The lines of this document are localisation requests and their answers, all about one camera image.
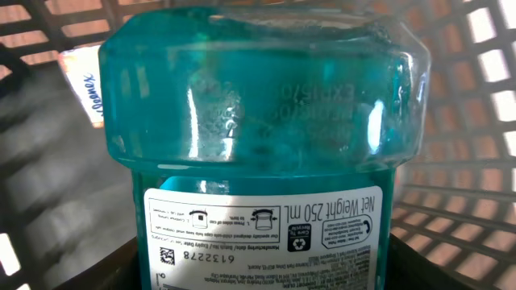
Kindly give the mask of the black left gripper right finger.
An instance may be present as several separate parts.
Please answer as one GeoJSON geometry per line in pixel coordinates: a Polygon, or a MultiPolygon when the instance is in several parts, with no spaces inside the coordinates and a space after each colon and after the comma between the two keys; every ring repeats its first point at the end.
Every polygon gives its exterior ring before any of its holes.
{"type": "Polygon", "coordinates": [[[474,290],[454,278],[391,234],[387,260],[387,290],[474,290]]]}

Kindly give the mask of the teal mouthwash bottle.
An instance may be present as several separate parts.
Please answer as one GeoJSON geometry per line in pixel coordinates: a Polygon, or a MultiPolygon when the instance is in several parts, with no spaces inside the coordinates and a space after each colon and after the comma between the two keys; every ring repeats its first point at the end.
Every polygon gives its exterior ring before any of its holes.
{"type": "Polygon", "coordinates": [[[130,18],[98,51],[144,289],[382,289],[431,54],[398,19],[262,6],[130,18]]]}

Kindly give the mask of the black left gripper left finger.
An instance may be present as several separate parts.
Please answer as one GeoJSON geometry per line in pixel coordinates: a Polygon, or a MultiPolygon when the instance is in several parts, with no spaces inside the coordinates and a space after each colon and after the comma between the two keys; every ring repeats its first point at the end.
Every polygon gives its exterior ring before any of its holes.
{"type": "Polygon", "coordinates": [[[55,290],[138,290],[136,238],[55,290]]]}

